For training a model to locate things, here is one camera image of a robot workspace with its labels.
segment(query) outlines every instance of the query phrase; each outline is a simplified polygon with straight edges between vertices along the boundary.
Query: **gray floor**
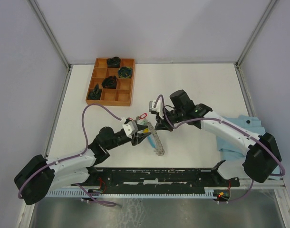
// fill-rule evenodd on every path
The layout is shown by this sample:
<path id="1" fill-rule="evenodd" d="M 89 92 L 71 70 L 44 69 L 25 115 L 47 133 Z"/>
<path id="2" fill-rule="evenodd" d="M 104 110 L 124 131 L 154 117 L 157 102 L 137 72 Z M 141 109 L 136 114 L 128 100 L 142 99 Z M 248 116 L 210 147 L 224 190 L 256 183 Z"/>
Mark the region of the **gray floor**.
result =
<path id="1" fill-rule="evenodd" d="M 242 195 L 232 190 L 232 198 Z M 88 205 L 79 199 L 45 198 L 31 228 L 284 228 L 273 191 L 217 205 L 211 199 L 109 199 L 120 206 Z"/>

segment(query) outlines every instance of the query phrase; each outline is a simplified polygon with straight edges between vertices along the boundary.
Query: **white wall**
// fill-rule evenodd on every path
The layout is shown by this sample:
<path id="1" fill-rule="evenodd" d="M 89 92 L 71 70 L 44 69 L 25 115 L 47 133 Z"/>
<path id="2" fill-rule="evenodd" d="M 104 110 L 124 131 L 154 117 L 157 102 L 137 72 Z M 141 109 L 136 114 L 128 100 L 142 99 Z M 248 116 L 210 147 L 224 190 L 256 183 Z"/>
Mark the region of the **white wall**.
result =
<path id="1" fill-rule="evenodd" d="M 242 70 L 256 114 L 276 137 L 290 195 L 290 0 L 280 0 Z"/>
<path id="2" fill-rule="evenodd" d="M 38 0 L 71 64 L 235 62 L 269 0 Z"/>
<path id="3" fill-rule="evenodd" d="M 45 150 L 66 76 L 26 0 L 0 0 L 0 228 L 15 227 L 14 177 Z"/>

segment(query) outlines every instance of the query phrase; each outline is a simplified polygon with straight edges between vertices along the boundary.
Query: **folded cloth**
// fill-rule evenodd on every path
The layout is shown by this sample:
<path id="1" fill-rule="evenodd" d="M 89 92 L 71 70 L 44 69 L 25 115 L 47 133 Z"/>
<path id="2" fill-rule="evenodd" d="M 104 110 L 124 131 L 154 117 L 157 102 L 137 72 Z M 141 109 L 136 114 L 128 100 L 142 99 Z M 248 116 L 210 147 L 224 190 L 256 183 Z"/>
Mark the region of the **folded cloth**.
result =
<path id="1" fill-rule="evenodd" d="M 238 118 L 224 117 L 224 119 L 250 132 L 258 133 L 260 135 L 265 134 L 265 129 L 264 127 L 261 126 L 261 121 L 257 117 L 240 115 Z M 233 146 L 232 144 L 230 144 L 229 142 L 225 141 L 220 137 L 217 137 L 217 150 L 221 152 L 222 160 L 234 161 L 236 159 L 245 157 L 237 147 Z M 280 170 L 279 167 L 277 166 L 272 173 L 279 174 L 279 172 Z"/>

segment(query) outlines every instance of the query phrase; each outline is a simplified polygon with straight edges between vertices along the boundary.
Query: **wooden box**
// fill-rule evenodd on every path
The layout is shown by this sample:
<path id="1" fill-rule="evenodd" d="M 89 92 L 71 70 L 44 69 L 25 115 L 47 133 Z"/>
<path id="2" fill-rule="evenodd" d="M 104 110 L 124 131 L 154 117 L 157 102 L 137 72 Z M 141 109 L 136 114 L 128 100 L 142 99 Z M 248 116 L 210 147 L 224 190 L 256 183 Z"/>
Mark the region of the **wooden box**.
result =
<path id="1" fill-rule="evenodd" d="M 131 78 L 119 78 L 118 71 L 121 67 L 132 68 Z M 122 58 L 120 68 L 108 68 L 107 58 L 97 58 L 90 80 L 86 102 L 87 104 L 99 103 L 106 106 L 130 106 L 132 98 L 132 87 L 135 77 L 135 60 L 133 58 Z M 115 75 L 117 77 L 116 89 L 104 89 L 102 82 L 106 77 Z M 88 95 L 98 84 L 102 89 L 99 100 L 89 100 Z"/>

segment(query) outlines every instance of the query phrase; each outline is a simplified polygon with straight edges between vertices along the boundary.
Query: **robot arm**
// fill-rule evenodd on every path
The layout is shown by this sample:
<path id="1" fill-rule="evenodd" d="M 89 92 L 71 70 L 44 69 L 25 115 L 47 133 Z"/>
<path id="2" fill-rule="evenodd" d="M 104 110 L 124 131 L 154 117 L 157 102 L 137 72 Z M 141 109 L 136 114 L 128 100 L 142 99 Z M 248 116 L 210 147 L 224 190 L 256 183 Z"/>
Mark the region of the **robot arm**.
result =
<path id="1" fill-rule="evenodd" d="M 271 134 L 265 133 L 261 136 L 247 131 L 225 120 L 204 104 L 194 105 L 184 90 L 174 92 L 170 95 L 170 99 L 174 104 L 171 111 L 167 110 L 164 102 L 160 100 L 151 101 L 149 104 L 149 112 L 156 114 L 156 130 L 172 131 L 187 123 L 223 138 L 239 148 L 246 156 L 236 161 L 221 161 L 218 164 L 218 172 L 223 178 L 250 177 L 256 182 L 265 182 L 278 164 L 261 144 L 266 146 L 278 161 L 281 161 L 275 138 Z"/>
<path id="2" fill-rule="evenodd" d="M 108 150 L 128 142 L 133 146 L 138 145 L 150 135 L 150 133 L 138 133 L 146 128 L 145 125 L 126 119 L 123 129 L 119 132 L 114 133 L 111 127 L 104 127 L 88 148 L 69 156 L 47 160 L 42 155 L 33 157 L 14 179 L 19 190 L 25 185 L 21 191 L 21 198 L 27 205 L 31 205 L 40 201 L 51 190 L 85 182 L 91 168 L 110 156 Z"/>

